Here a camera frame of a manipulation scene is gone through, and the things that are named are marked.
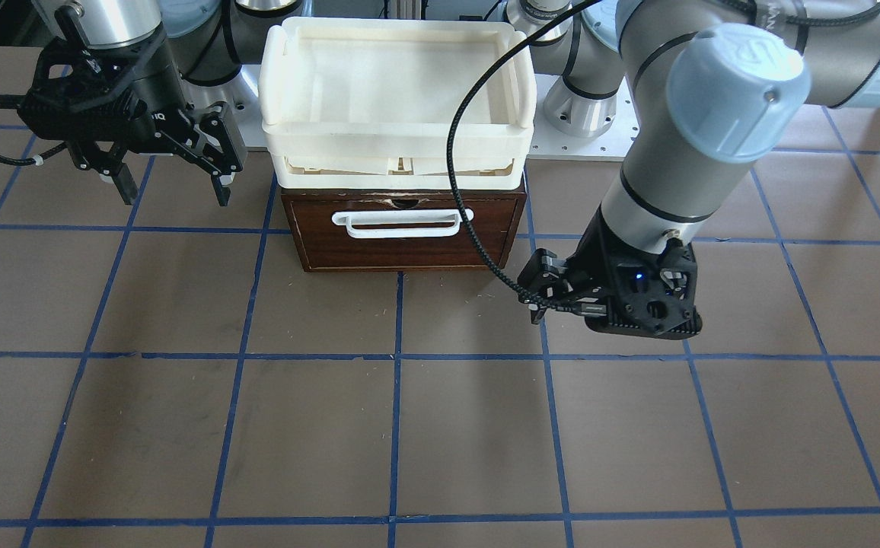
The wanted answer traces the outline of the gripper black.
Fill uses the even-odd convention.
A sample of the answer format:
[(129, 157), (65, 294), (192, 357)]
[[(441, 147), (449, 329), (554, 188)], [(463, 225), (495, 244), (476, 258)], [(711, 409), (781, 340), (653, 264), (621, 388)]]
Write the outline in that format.
[(566, 259), (566, 281), (583, 298), (606, 306), (586, 317), (598, 333), (648, 339), (690, 339), (703, 329), (695, 305), (698, 265), (693, 246), (671, 238), (659, 253), (638, 250), (611, 230), (598, 209)]
[(132, 206), (139, 194), (124, 162), (129, 149), (174, 154), (200, 167), (225, 207), (247, 158), (234, 109), (229, 103), (203, 109), (186, 105), (164, 28), (128, 45), (100, 49), (88, 44), (81, 28), (65, 27), (41, 51), (17, 112), (41, 139), (119, 143), (103, 153), (99, 173), (116, 187), (124, 205)]

